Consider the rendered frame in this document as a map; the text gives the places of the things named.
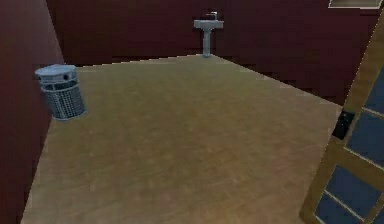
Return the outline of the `wooden door with glass panes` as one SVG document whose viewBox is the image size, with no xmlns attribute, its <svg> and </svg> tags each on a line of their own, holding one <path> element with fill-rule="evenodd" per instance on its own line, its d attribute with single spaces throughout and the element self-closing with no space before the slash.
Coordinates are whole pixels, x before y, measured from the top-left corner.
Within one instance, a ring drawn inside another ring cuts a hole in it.
<svg viewBox="0 0 384 224">
<path fill-rule="evenodd" d="M 343 140 L 331 134 L 299 217 L 304 224 L 384 224 L 384 8 L 343 110 L 354 119 Z"/>
</svg>

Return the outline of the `perforated metal garbage can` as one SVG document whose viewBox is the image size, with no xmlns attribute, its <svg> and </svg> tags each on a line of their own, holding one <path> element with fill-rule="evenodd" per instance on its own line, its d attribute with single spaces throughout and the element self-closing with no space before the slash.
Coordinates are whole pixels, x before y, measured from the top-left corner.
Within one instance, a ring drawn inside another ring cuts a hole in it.
<svg viewBox="0 0 384 224">
<path fill-rule="evenodd" d="M 66 121 L 86 113 L 74 65 L 49 65 L 37 69 L 35 75 L 55 120 Z"/>
</svg>

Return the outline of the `white pedestal sink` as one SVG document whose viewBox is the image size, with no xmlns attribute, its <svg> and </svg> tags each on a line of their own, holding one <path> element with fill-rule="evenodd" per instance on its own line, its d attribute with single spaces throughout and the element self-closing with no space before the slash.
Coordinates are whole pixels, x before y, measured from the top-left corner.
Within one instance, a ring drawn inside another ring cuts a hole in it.
<svg viewBox="0 0 384 224">
<path fill-rule="evenodd" d="M 224 22 L 221 20 L 194 20 L 193 25 L 197 29 L 201 29 L 203 32 L 203 53 L 205 58 L 208 58 L 210 53 L 210 36 L 211 32 L 215 29 L 223 29 Z"/>
</svg>

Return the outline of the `pale framed window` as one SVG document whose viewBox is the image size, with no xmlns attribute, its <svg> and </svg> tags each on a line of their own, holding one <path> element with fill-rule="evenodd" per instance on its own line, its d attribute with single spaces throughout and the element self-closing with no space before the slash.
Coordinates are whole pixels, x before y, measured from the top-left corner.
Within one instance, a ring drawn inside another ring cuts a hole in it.
<svg viewBox="0 0 384 224">
<path fill-rule="evenodd" d="M 329 8 L 379 9 L 384 0 L 329 0 Z"/>
</svg>

